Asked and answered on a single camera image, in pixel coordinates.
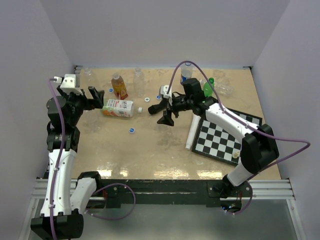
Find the checkered board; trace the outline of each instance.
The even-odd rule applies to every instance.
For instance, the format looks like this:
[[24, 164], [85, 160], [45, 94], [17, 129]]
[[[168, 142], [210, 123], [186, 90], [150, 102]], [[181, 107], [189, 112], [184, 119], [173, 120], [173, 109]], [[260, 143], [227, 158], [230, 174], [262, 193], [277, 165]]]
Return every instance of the checkered board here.
[[[241, 118], [261, 126], [262, 118], [230, 109]], [[201, 119], [193, 141], [192, 152], [222, 162], [238, 165], [239, 157], [232, 154], [241, 150], [241, 144], [220, 126]]]

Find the orange bottle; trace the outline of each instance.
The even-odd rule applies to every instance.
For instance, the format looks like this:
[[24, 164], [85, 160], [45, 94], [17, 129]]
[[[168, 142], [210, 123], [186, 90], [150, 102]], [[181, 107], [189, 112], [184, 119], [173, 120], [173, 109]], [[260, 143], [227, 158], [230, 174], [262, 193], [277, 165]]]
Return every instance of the orange bottle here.
[[119, 73], [115, 73], [112, 76], [111, 84], [113, 87], [113, 92], [117, 99], [123, 100], [128, 97], [128, 92], [125, 86], [125, 82], [123, 78], [119, 75]]

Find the green bottle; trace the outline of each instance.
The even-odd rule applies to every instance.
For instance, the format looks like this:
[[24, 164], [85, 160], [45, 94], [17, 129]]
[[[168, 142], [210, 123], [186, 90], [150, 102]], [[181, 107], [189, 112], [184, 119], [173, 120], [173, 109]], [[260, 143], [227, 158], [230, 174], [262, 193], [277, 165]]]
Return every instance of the green bottle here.
[[[209, 78], [209, 82], [213, 85], [213, 87], [215, 87], [215, 80], [213, 77]], [[205, 84], [203, 85], [203, 92], [204, 92], [204, 96], [205, 97], [210, 97], [212, 96], [212, 93], [214, 92], [212, 90], [212, 88], [210, 87], [208, 82], [205, 82]]]

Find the wooden tabletop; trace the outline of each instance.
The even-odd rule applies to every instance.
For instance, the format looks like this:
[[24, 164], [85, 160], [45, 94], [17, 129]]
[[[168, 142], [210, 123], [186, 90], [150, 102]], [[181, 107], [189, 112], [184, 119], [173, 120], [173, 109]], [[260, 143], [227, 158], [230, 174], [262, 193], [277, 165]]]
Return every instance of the wooden tabletop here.
[[[172, 127], [157, 124], [162, 113], [149, 115], [148, 107], [159, 103], [159, 88], [169, 84], [173, 69], [142, 69], [146, 82], [143, 97], [134, 93], [134, 69], [92, 70], [107, 99], [116, 98], [108, 89], [112, 87], [112, 75], [118, 72], [128, 90], [127, 100], [134, 102], [135, 113], [132, 118], [124, 118], [104, 116], [100, 110], [93, 110], [91, 114], [99, 118], [97, 124], [87, 125], [84, 118], [80, 119], [77, 127], [81, 134], [73, 178], [81, 172], [99, 171], [102, 178], [112, 179], [221, 179], [234, 169], [232, 165], [185, 149], [193, 117], [191, 111], [180, 112]], [[264, 118], [250, 70], [204, 69], [204, 72], [215, 81], [234, 88], [230, 97], [220, 96], [226, 107]], [[198, 71], [192, 76], [204, 78]], [[180, 71], [174, 78], [172, 91], [184, 93]], [[145, 97], [149, 97], [150, 102], [145, 102]], [[142, 113], [137, 113], [138, 107], [143, 108]], [[134, 134], [129, 133], [130, 128], [135, 128]], [[255, 179], [280, 179], [278, 167], [267, 169]]]

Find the gray wall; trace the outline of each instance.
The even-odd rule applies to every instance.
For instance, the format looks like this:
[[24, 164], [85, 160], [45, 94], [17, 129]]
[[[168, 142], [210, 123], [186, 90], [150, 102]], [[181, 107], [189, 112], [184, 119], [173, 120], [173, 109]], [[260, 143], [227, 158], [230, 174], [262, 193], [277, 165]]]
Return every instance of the gray wall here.
[[[291, 0], [253, 67], [266, 121], [279, 136], [311, 141], [305, 152], [280, 164], [290, 177], [309, 240], [320, 235], [320, 1]], [[281, 155], [301, 144], [279, 143]]]
[[252, 66], [289, 0], [41, 0], [74, 64]]
[[0, 3], [0, 235], [18, 239], [48, 164], [47, 80], [71, 62], [39, 0]]

